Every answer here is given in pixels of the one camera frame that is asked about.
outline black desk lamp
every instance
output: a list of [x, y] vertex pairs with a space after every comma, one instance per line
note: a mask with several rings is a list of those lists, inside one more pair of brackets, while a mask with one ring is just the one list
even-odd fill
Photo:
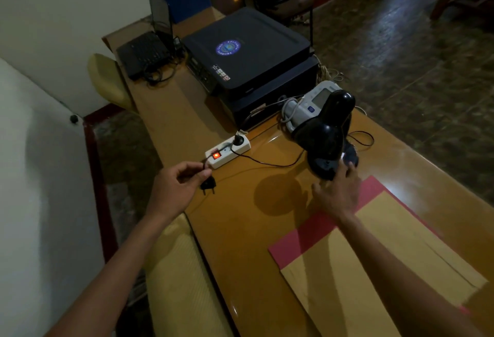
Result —
[[306, 120], [292, 132], [292, 137], [307, 151], [307, 161], [312, 171], [322, 179], [333, 179], [338, 160], [355, 167], [359, 158], [355, 147], [346, 140], [355, 97], [347, 91], [330, 94], [318, 116]]

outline digital display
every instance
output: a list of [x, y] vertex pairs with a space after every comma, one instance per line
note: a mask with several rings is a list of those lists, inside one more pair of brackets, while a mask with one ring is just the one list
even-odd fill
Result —
[[322, 109], [330, 94], [331, 92], [328, 89], [323, 89], [314, 99], [312, 99], [312, 103], [318, 106], [319, 109]]

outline laptop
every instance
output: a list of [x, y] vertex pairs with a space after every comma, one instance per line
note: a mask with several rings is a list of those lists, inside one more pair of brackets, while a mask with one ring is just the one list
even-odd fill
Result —
[[117, 48], [117, 54], [131, 80], [157, 71], [175, 57], [170, 9], [165, 0], [149, 0], [150, 31]]

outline power strip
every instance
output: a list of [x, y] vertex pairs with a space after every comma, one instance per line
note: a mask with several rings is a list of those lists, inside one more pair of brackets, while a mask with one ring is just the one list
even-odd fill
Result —
[[239, 154], [243, 154], [247, 150], [250, 150], [250, 142], [247, 137], [243, 134], [239, 134], [244, 138], [244, 143], [240, 146], [231, 145], [235, 136], [227, 139], [224, 142], [221, 142], [219, 145], [213, 147], [212, 149], [206, 151], [205, 157], [207, 159], [207, 164], [210, 164], [213, 169], [217, 169], [223, 164], [228, 163], [230, 160], [235, 159], [238, 155], [234, 154], [237, 152]]

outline logo sticker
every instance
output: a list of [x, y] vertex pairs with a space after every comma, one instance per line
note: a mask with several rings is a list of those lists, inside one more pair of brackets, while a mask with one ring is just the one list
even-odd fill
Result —
[[228, 41], [221, 42], [217, 47], [216, 47], [216, 53], [218, 55], [233, 55], [236, 53], [238, 50], [240, 50], [240, 42], [230, 39]]

